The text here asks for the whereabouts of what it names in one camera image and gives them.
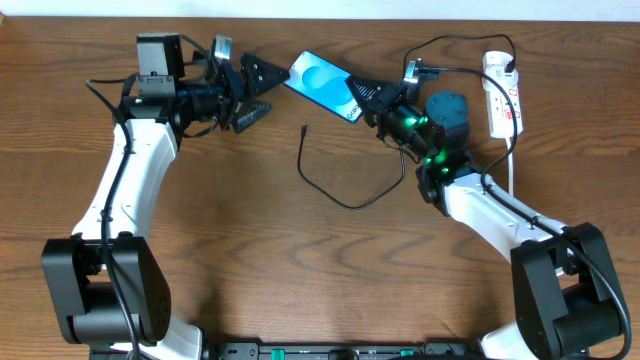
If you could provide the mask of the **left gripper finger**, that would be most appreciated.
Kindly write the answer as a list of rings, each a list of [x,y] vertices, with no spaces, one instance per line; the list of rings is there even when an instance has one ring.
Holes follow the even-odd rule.
[[[290,78],[289,71],[249,53],[240,59],[249,96],[261,96]]]
[[[258,120],[268,115],[271,110],[271,104],[256,99],[239,102],[231,118],[231,126],[234,133],[242,133]]]

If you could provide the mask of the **blue Galaxy smartphone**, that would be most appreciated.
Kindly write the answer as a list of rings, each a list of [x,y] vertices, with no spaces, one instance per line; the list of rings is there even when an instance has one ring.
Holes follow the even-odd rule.
[[[289,68],[289,79],[284,84],[346,122],[354,124],[361,116],[361,109],[346,84],[349,76],[347,71],[305,50]]]

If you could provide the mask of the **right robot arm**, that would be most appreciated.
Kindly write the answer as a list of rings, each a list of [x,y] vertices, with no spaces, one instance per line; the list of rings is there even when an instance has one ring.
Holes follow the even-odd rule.
[[[510,264],[515,319],[483,335],[485,359],[585,359],[590,347],[622,336],[631,322],[603,234],[590,223],[567,226],[502,190],[472,159],[464,96],[433,94],[416,109],[405,85],[350,76],[366,122],[422,161],[424,200],[467,225]]]

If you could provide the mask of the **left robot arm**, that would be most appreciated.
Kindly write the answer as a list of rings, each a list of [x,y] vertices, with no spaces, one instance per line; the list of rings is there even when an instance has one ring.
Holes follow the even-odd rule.
[[[138,69],[109,105],[114,143],[96,194],[71,234],[46,242],[41,265],[63,339],[94,359],[214,359],[205,332],[172,310],[170,288],[151,249],[163,179],[189,127],[242,132],[270,112],[263,95],[286,69],[253,54],[231,63],[232,41],[196,46],[185,75],[179,33],[142,33]]]

